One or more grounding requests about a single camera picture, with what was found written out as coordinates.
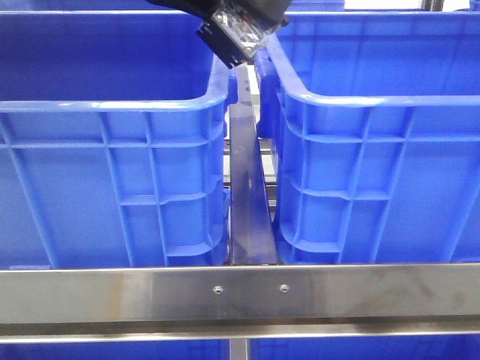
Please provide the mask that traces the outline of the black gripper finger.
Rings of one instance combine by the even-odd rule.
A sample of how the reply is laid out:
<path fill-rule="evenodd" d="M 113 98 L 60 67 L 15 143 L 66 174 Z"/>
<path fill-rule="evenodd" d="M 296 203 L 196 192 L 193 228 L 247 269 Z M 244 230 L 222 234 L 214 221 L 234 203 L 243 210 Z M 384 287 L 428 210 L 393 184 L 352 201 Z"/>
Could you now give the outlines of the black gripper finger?
<path fill-rule="evenodd" d="M 208 19 L 224 7 L 232 8 L 242 16 L 250 17 L 263 25 L 276 26 L 283 22 L 284 14 L 292 1 L 289 0 L 152 0 L 148 3 L 160 7 L 180 10 L 188 14 Z"/>

